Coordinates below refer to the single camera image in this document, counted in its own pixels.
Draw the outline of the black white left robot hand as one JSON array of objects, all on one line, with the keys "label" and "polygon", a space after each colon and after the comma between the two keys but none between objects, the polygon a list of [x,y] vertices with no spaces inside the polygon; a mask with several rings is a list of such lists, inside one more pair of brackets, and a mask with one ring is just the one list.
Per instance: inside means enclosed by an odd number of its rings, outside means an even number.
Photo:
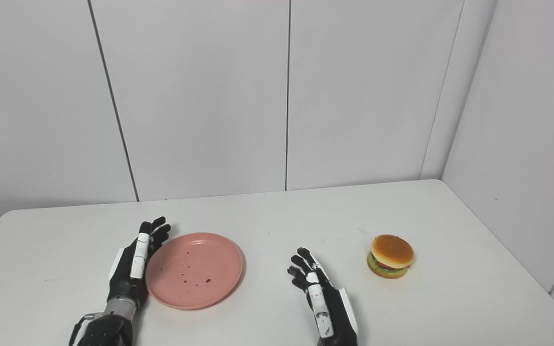
[{"label": "black white left robot hand", "polygon": [[107,300],[128,299],[141,308],[147,301],[148,289],[145,281],[146,266],[156,250],[169,238],[171,225],[164,216],[140,225],[137,238],[123,249],[117,266],[109,280]]}]

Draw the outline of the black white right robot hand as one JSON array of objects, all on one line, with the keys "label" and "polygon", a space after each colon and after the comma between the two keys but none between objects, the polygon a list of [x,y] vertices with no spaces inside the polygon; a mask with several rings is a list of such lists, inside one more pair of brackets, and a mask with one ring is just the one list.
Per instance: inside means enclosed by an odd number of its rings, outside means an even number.
[{"label": "black white right robot hand", "polygon": [[358,326],[345,288],[337,289],[310,250],[300,247],[290,258],[291,283],[303,291],[314,313],[318,346],[357,346]]}]

